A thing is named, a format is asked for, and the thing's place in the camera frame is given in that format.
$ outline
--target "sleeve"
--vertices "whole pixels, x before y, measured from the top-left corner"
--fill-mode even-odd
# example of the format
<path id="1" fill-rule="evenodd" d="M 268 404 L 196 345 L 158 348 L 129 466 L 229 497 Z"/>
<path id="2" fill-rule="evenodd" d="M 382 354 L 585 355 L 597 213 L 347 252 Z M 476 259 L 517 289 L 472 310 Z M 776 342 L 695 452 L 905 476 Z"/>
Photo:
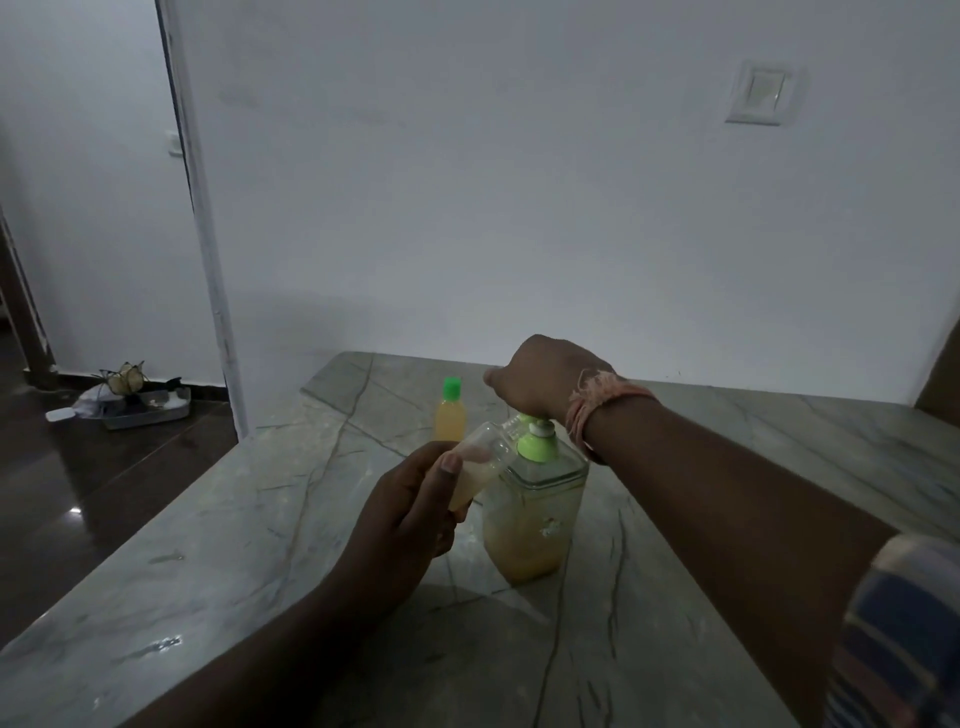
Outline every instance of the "sleeve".
<path id="1" fill-rule="evenodd" d="M 891 539 L 844 616 L 825 726 L 960 727 L 960 547 Z"/>

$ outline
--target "marble countertop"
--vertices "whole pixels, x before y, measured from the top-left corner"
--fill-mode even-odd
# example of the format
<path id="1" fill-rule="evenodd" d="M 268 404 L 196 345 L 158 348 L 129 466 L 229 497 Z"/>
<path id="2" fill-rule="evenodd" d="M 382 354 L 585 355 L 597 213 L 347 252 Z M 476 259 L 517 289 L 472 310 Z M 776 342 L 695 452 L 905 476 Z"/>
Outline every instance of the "marble countertop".
<path id="1" fill-rule="evenodd" d="M 115 725 L 313 588 L 376 479 L 509 412 L 483 367 L 345 353 L 0 653 L 0 724 Z M 960 538 L 960 430 L 893 404 L 644 382 L 687 417 L 905 530 Z M 317 725 L 792 726 L 604 468 L 560 573 L 513 589 L 470 510 L 454 548 L 328 691 Z"/>

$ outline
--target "person's left hand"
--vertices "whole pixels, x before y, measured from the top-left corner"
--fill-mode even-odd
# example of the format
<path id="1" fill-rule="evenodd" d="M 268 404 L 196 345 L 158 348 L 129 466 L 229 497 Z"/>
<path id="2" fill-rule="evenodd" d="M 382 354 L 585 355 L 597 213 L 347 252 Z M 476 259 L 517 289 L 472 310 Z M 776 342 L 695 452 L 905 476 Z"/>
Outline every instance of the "person's left hand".
<path id="1" fill-rule="evenodd" d="M 463 459 L 433 442 L 384 473 L 323 587 L 342 609 L 377 621 L 413 593 L 430 561 L 453 546 L 467 509 L 448 510 Z"/>

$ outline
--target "dark tiled floor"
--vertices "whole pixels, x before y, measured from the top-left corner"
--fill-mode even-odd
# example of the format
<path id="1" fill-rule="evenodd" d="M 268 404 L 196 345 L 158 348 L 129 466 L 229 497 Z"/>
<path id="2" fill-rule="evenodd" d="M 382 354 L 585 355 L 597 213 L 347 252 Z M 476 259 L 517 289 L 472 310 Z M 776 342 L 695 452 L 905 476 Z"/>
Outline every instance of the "dark tiled floor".
<path id="1" fill-rule="evenodd" d="M 229 404 L 195 401 L 185 420 L 109 432 L 48 423 L 73 392 L 23 384 L 0 326 L 0 647 L 236 444 Z"/>

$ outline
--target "forearm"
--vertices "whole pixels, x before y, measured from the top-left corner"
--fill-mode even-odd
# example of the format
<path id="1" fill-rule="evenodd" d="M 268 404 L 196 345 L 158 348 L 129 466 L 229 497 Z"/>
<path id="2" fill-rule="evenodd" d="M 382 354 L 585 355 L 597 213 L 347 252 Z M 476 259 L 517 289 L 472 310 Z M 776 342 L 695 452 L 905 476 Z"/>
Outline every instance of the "forearm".
<path id="1" fill-rule="evenodd" d="M 369 632 L 329 580 L 132 718 L 131 726 L 259 725 L 309 711 Z"/>
<path id="2" fill-rule="evenodd" d="M 797 719 L 817 723 L 847 602 L 894 530 L 654 400 L 601 407 L 585 439 Z"/>

